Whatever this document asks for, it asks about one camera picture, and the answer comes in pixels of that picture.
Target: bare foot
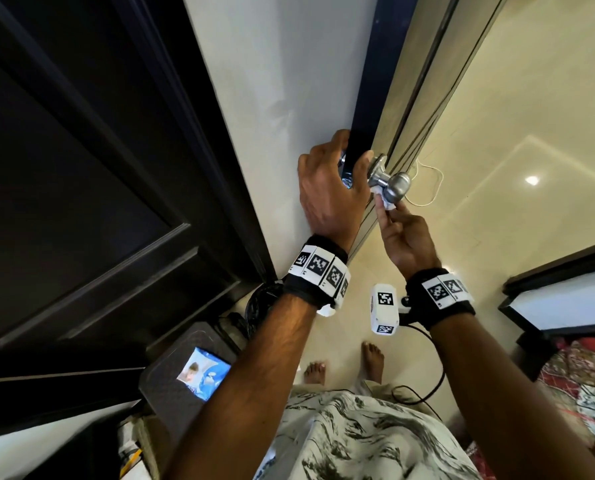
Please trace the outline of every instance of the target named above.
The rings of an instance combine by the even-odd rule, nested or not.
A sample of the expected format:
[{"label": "bare foot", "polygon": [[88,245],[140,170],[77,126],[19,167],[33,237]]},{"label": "bare foot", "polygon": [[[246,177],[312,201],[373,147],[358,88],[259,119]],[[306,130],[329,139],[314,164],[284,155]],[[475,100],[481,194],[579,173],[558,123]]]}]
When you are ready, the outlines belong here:
[{"label": "bare foot", "polygon": [[304,384],[324,385],[325,374],[324,362],[311,362],[304,371]]},{"label": "bare foot", "polygon": [[362,358],[366,367],[366,379],[382,384],[382,371],[384,371],[382,350],[369,342],[362,342]]}]

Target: black cable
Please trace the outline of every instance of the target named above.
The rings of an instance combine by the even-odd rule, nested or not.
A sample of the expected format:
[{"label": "black cable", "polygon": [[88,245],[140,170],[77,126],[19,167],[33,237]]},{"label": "black cable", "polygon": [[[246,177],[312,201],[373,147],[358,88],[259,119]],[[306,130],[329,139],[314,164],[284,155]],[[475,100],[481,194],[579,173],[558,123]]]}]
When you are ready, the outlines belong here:
[{"label": "black cable", "polygon": [[[426,333],[425,331],[423,331],[423,330],[420,330],[419,328],[417,328],[417,327],[414,327],[413,325],[409,325],[409,324],[403,324],[403,325],[400,325],[400,326],[405,326],[405,327],[408,327],[408,328],[413,328],[414,330],[417,330],[417,331],[419,331],[419,332],[420,332],[422,335],[424,335],[424,337],[426,337],[427,339],[429,339],[429,340],[431,341],[431,343],[433,344],[433,346],[434,346],[434,347],[435,347],[435,349],[437,350],[437,345],[435,344],[435,341],[434,341],[433,339],[431,339],[431,338],[430,338],[430,335],[429,335],[428,333]],[[445,378],[445,377],[446,377],[446,372],[444,371],[444,366],[442,366],[442,376],[439,378],[439,381],[437,382],[437,385],[436,385],[436,386],[435,386],[433,389],[431,389],[431,391],[430,391],[430,393],[429,393],[429,394],[427,394],[427,395],[426,395],[426,396],[424,396],[424,397],[421,397],[421,396],[420,396],[420,395],[419,395],[417,392],[415,392],[415,390],[414,390],[412,387],[408,387],[408,386],[397,386],[397,387],[394,387],[393,389],[391,389],[391,396],[393,396],[393,400],[394,400],[396,403],[398,403],[398,404],[403,404],[403,405],[405,405],[405,406],[415,406],[415,405],[417,405],[417,404],[424,403],[424,404],[426,404],[427,406],[429,406],[430,410],[431,410],[431,411],[433,411],[433,412],[435,413],[435,415],[436,415],[436,416],[439,418],[439,420],[440,420],[440,421],[442,421],[442,419],[439,417],[439,414],[437,414],[437,413],[435,412],[435,410],[434,410],[433,408],[431,408],[430,404],[429,404],[429,403],[427,403],[427,400],[428,400],[428,399],[429,399],[429,398],[430,398],[430,397],[431,397],[433,394],[435,394],[435,393],[437,392],[437,389],[439,389],[439,387],[440,387],[440,386],[442,386],[442,383],[444,382],[444,378]],[[399,389],[400,387],[406,387],[407,389],[410,389],[411,391],[413,391],[413,393],[414,393],[414,394],[415,394],[417,397],[419,397],[419,398],[420,398],[420,400],[419,400],[419,401],[412,401],[412,402],[405,402],[405,401],[401,401],[400,399],[398,399],[398,398],[395,396],[395,390],[396,390],[396,389]]]}]

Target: right hand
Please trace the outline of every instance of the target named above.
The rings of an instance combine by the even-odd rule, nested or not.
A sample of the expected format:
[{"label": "right hand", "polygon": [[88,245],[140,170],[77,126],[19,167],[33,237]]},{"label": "right hand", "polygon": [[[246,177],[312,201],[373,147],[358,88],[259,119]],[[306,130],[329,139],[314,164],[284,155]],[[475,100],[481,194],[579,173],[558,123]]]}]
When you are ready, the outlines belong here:
[{"label": "right hand", "polygon": [[387,211],[379,195],[375,195],[375,211],[386,254],[405,280],[422,269],[442,266],[424,217],[412,215],[402,201]]}]

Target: left hand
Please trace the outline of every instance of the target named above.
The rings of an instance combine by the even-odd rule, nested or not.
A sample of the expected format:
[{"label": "left hand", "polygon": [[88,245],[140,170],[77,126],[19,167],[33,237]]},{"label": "left hand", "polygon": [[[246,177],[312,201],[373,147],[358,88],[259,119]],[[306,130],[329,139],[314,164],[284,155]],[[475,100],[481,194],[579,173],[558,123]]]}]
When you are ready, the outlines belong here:
[{"label": "left hand", "polygon": [[365,152],[353,168],[353,187],[348,189],[338,173],[342,150],[349,144],[349,130],[338,130],[329,143],[311,148],[297,161],[299,201],[314,234],[328,237],[350,251],[370,189],[366,171],[373,151]]}]

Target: door knob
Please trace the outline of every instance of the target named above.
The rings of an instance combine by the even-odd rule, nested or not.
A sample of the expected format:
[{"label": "door knob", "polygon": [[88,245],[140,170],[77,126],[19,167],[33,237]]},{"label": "door knob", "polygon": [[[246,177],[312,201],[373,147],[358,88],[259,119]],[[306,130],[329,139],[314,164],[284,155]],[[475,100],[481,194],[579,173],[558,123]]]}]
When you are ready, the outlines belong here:
[{"label": "door knob", "polygon": [[386,155],[382,153],[373,157],[373,160],[368,166],[366,177],[368,178],[368,186],[375,187],[379,185],[382,187],[382,197],[389,203],[397,203],[404,198],[404,195],[411,187],[411,177],[404,171],[399,171],[394,175],[389,175],[386,172],[384,165],[386,164]]}]

